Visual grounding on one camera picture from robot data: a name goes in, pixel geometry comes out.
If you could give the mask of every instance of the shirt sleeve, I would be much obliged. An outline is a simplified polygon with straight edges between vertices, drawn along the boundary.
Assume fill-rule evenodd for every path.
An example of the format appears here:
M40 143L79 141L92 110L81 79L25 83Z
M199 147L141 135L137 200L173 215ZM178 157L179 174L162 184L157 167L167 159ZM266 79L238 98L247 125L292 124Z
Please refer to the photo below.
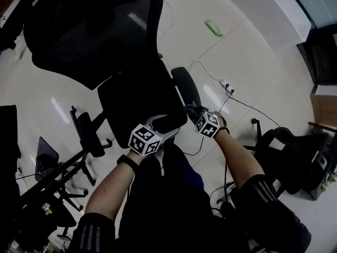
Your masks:
M300 219L276 197L265 175L251 177L238 192L236 204L247 233L276 252L305 252L311 234Z
M114 222L99 213L87 213L79 221L69 245L69 252L104 253L115 241Z

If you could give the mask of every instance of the white tile floor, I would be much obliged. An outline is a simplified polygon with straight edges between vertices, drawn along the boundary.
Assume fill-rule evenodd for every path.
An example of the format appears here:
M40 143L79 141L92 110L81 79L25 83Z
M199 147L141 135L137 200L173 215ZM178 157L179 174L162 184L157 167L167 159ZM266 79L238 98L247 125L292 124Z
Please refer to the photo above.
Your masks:
M224 37L213 35L203 23L206 19L212 19ZM158 50L163 54L169 71L178 66L189 69L204 106L218 110L226 96L217 81L211 79L199 63L194 63L196 61L201 62L215 78L229 81L236 89L235 98L238 100L265 112L294 134L307 132L307 122L313 120L309 98L313 84L297 48L275 54L231 1L165 0L158 31ZM17 105L18 142L22 151L18 164L23 175L35 171L34 158L39 136L60 154L62 161L81 149L69 115L72 105L80 112L88 111L92 118L102 110L97 91L90 91L65 76L35 67L29 50L21 61L14 61L11 51L0 56L0 105L6 104ZM232 135L243 144L254 144L255 131L250 124L252 118L261 120L263 132L276 127L262 114L231 99L222 113ZM113 139L106 122L98 135L102 142L106 138ZM193 132L190 121L181 128L176 143L185 152L198 151L201 138ZM125 150L114 141L104 157L88 159L90 172L97 183L116 166L116 160L122 153ZM188 156L188 159L203 177L208 193L223 185L224 157L213 140L205 140L201 152ZM30 188L35 183L34 177L26 178L25 183ZM67 187L74 193L83 189L94 190L82 172ZM222 194L218 191L212 197L212 205ZM290 207L296 202L286 196L284 198ZM77 202L85 206L87 200L88 197ZM79 220L81 214L67 206ZM52 236L55 238L61 231L59 229Z

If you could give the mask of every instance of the black and white cube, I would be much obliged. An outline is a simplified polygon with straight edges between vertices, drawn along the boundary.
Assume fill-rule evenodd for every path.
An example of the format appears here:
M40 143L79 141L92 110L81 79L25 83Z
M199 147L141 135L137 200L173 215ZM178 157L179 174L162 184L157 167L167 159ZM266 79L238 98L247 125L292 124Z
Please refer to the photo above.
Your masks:
M208 138L212 138L219 130L219 122L217 115L204 112L199 121L196 124L196 129L199 134Z
M151 129L139 124L132 132L128 146L136 153L145 156L158 150L162 138Z

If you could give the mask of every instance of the wristband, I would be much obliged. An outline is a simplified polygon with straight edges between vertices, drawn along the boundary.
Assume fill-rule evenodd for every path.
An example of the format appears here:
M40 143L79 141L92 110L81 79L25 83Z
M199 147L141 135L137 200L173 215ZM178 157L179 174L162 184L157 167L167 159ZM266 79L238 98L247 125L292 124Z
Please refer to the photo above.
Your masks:
M217 133L213 136L213 138L216 137L216 135L219 133L220 130L225 130L230 135L230 131L228 130L228 128L219 128L218 131L217 131Z
M117 160L117 164L121 163L121 162L124 162L126 164L128 164L134 171L134 173L137 172L139 166L137 165L136 162L134 162L131 158L128 158L126 155L121 155L120 158L118 158Z

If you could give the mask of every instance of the white power strip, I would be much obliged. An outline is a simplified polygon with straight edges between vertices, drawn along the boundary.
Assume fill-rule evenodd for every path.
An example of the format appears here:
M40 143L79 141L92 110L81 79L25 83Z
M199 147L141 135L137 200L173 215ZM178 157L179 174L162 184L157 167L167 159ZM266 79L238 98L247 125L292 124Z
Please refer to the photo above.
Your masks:
M235 95L236 90L230 85L229 82L227 82L226 80L222 79L220 82L221 86L224 87L228 93L228 95Z

